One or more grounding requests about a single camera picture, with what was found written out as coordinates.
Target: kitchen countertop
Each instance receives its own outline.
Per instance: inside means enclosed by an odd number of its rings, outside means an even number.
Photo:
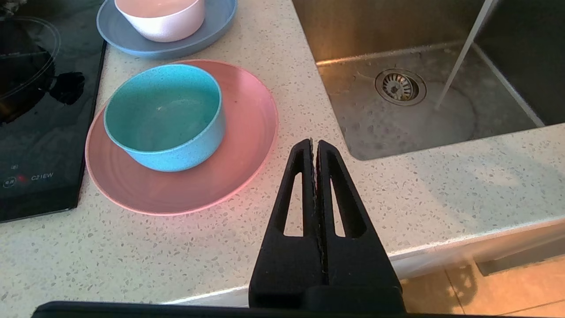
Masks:
[[[280,131],[264,169],[229,200],[179,217],[123,210],[86,175],[78,208],[0,225],[2,316],[29,317],[51,300],[166,302],[246,285],[289,151],[308,137],[341,151],[391,256],[565,216],[565,124],[354,159],[291,0],[240,0],[233,28],[190,58],[241,66],[271,90]],[[98,105],[129,77],[166,62],[109,48]],[[291,221],[295,228],[298,218]]]

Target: running water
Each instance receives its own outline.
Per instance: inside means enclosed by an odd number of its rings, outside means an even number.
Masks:
[[[447,94],[447,90],[449,90],[449,87],[451,86],[451,82],[453,82],[453,79],[455,78],[455,74],[457,74],[457,71],[459,71],[459,68],[463,63],[463,60],[465,59],[465,55],[467,55],[467,52],[469,51],[471,44],[473,44],[473,41],[475,40],[475,36],[477,36],[477,32],[479,32],[479,29],[481,28],[481,25],[483,24],[486,14],[489,12],[489,9],[493,1],[494,0],[485,0],[485,2],[483,3],[483,7],[481,8],[481,11],[479,11],[477,19],[475,20],[475,23],[473,24],[473,27],[469,32],[467,41],[465,41],[465,44],[461,49],[461,53],[459,53],[459,57],[455,62],[455,66],[453,66],[451,74],[449,74],[449,77],[447,78],[447,82],[445,83],[444,90],[441,92],[440,98],[437,100],[435,110],[440,109],[441,103],[444,101],[445,95]]]

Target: tile floor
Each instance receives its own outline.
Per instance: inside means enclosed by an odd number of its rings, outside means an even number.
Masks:
[[[565,317],[565,256],[488,276],[469,263],[402,286],[409,312]]]

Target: sink drain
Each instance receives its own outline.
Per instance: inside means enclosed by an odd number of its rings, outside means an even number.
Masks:
[[[400,106],[416,105],[426,94],[424,80],[400,68],[381,72],[375,79],[375,88],[384,99]]]

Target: black induction cooktop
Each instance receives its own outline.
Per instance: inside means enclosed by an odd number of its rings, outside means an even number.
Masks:
[[[105,50],[102,2],[0,8],[0,222],[77,206]]]

